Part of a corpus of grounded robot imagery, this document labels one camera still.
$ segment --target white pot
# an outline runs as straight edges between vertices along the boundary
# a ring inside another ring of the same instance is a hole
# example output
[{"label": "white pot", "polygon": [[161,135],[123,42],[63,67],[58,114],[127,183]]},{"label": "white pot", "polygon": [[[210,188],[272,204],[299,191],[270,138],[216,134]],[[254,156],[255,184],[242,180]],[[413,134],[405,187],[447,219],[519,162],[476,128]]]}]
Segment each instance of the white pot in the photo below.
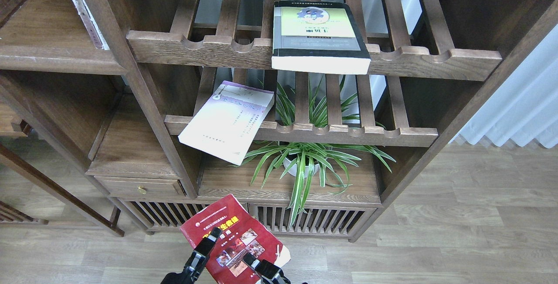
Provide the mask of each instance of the white pot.
[{"label": "white pot", "polygon": [[[287,167],[289,167],[289,164],[291,164],[291,160],[289,158],[285,158],[283,160],[283,167],[285,167],[285,169],[287,169]],[[297,170],[298,170],[298,165],[295,164],[288,170],[288,172],[289,172],[290,175],[293,175],[293,176],[296,177]],[[314,165],[314,172],[313,172],[312,175],[315,175],[315,173],[317,173],[319,170],[320,170],[320,165],[315,164]],[[309,171],[309,167],[305,166],[304,167],[304,178],[308,177],[308,171]]]}]

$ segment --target drawer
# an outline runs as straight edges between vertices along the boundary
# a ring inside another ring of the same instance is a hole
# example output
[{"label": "drawer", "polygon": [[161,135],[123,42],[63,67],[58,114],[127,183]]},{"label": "drawer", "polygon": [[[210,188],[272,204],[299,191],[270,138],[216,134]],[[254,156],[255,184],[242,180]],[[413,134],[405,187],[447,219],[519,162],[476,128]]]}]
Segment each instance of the drawer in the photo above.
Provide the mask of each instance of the drawer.
[{"label": "drawer", "polygon": [[96,176],[111,196],[167,197],[184,196],[177,179],[140,179],[137,177]]}]

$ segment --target wooden leg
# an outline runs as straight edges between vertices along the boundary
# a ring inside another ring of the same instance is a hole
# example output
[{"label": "wooden leg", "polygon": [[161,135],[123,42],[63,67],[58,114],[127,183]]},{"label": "wooden leg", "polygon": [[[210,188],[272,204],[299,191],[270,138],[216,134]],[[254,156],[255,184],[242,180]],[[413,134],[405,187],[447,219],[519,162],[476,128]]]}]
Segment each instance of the wooden leg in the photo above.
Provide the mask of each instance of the wooden leg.
[{"label": "wooden leg", "polygon": [[39,186],[47,193],[50,193],[52,196],[56,197],[58,200],[62,201],[66,205],[69,205],[87,219],[92,220],[92,222],[96,223],[96,225],[108,230],[115,236],[124,236],[124,231],[116,227],[113,222],[104,218],[98,212],[93,210],[88,205],[84,204],[77,197],[52,181],[40,171],[38,171],[38,169],[22,160],[22,158],[18,157],[18,155],[8,150],[3,145],[0,145],[0,163],[6,165],[16,173],[22,175],[22,177],[25,177],[30,182]]}]

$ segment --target wooden cabinet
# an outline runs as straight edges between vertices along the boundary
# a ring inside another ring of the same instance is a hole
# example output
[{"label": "wooden cabinet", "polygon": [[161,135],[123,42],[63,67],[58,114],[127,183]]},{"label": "wooden cabinet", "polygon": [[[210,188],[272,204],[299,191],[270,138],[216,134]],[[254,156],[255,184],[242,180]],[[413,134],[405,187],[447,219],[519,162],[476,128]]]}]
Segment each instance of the wooden cabinet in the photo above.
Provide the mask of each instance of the wooden cabinet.
[{"label": "wooden cabinet", "polygon": [[401,0],[382,0],[388,34],[365,34],[362,0],[345,0],[368,42],[369,73],[387,76],[380,103],[357,76],[361,123],[343,125],[339,76],[327,75],[329,125],[316,128],[305,115],[308,74],[297,73],[295,124],[272,113],[256,138],[383,145],[397,163],[388,172],[363,157],[353,186],[313,188],[287,228],[290,179],[249,186],[253,165],[227,167],[176,137],[213,92],[217,68],[233,68],[239,83],[247,68],[263,70],[275,89],[273,1],[262,0],[261,26],[240,26],[240,0],[223,0],[215,25],[195,23],[200,0],[84,0],[110,48],[99,50],[71,0],[27,0],[0,28],[0,94],[146,230],[233,193],[274,232],[355,241],[558,22],[556,0],[420,0],[409,35]]}]

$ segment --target white book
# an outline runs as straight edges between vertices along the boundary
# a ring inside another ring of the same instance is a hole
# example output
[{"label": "white book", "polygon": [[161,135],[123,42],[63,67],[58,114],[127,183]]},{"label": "white book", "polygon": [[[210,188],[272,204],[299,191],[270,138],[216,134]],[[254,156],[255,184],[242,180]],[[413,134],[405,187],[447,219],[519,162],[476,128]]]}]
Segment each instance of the white book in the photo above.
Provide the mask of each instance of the white book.
[{"label": "white book", "polygon": [[240,165],[273,102],[272,91],[224,81],[178,139]]},{"label": "white book", "polygon": [[346,4],[277,1],[273,16],[272,68],[368,74],[370,54]]}]

